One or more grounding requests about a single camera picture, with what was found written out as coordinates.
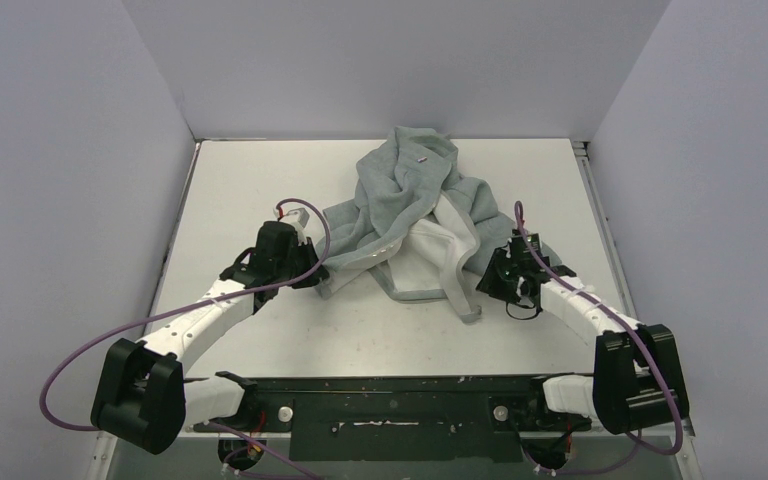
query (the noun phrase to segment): gray fabric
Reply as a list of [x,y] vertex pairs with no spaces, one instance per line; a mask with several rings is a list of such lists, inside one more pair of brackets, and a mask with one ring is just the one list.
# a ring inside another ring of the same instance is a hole
[[[493,250],[510,237],[513,221],[499,213],[483,180],[458,172],[458,149],[431,128],[396,127],[387,140],[357,162],[355,198],[325,209],[331,228],[331,254],[325,266],[348,268],[404,237],[429,213],[441,191],[470,219],[481,247],[465,268],[484,273]],[[323,244],[317,245],[322,252]]]

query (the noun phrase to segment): bolt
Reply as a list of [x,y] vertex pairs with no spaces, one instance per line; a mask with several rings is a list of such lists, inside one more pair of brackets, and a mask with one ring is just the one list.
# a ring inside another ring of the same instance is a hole
[[504,422],[508,419],[508,407],[499,405],[493,409],[493,418],[500,422]]
[[281,407],[278,409],[278,420],[284,423],[293,419],[293,409],[290,407]]

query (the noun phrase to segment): gray wall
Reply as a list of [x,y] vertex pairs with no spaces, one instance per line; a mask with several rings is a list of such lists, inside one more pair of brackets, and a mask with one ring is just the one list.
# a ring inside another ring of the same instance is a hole
[[668,0],[124,0],[197,137],[590,139]]
[[[37,410],[71,350],[147,311],[193,142],[118,0],[0,2],[0,479],[82,478]],[[53,392],[88,421],[103,348]]]
[[707,478],[768,478],[768,2],[673,0],[591,146],[641,318],[678,337]]

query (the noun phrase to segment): gray floor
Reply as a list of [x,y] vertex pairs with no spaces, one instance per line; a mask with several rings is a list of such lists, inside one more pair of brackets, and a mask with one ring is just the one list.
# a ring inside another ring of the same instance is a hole
[[[651,438],[656,445],[668,446],[669,438]],[[154,456],[119,441],[111,464],[109,480],[222,479],[221,462],[216,454],[215,438],[180,438],[166,452]],[[269,444],[286,452],[289,439],[273,439]],[[578,437],[574,442],[577,458],[570,468],[598,468],[622,458],[631,442],[620,437]],[[307,467],[334,480],[425,480],[425,479],[524,479],[532,478],[532,466],[523,463],[493,464],[487,459],[459,459],[451,462],[307,462]],[[256,473],[294,474],[284,464],[265,458],[251,470]],[[235,478],[230,472],[224,478]],[[648,480],[681,478],[674,457],[663,457],[641,450],[628,465],[598,477],[604,480]]]

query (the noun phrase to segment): white table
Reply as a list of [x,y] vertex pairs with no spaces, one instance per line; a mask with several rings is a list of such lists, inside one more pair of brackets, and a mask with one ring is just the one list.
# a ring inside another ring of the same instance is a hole
[[[485,179],[509,216],[514,201],[522,200],[527,227],[622,309],[587,182],[568,140],[455,143],[463,174]],[[197,300],[223,268],[254,245],[258,228],[273,219],[277,201],[299,197],[325,208],[352,197],[355,162],[380,144],[203,142],[156,311]],[[317,224],[314,216],[310,224]],[[593,351],[557,318],[544,313],[534,321],[513,320],[502,302],[477,295],[483,318],[464,325],[447,302],[397,303],[366,273],[328,301],[313,289],[283,289],[217,342],[189,375],[220,370],[245,377],[592,371]]]

